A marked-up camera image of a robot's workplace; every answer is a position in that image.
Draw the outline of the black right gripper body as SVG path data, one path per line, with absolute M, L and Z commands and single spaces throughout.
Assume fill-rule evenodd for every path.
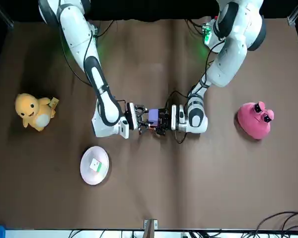
M 133 126 L 134 130 L 138 129 L 140 127 L 140 108 L 137 105 L 134 105 L 134 111 L 133 111 Z

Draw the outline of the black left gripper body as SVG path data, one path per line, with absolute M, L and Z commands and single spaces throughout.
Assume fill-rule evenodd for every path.
M 168 109 L 163 109 L 163 128 L 171 129 L 171 119 L 172 116 L 169 113 Z

